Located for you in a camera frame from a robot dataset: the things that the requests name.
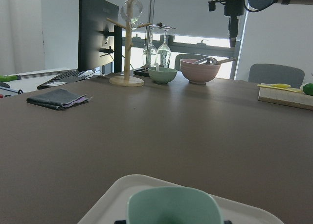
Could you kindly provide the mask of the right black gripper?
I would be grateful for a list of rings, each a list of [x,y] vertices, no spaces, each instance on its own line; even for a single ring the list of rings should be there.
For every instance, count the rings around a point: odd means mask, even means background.
[[[228,23],[230,47],[235,47],[238,35],[239,20],[236,16],[244,14],[244,0],[226,0],[224,5],[224,15],[231,16]]]

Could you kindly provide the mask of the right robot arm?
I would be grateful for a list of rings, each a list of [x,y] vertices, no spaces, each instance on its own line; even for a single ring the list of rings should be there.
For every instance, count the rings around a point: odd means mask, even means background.
[[[224,15],[229,17],[229,41],[230,46],[234,47],[238,36],[239,17],[246,11],[260,12],[275,3],[312,5],[313,0],[221,0],[221,3],[224,4]]]

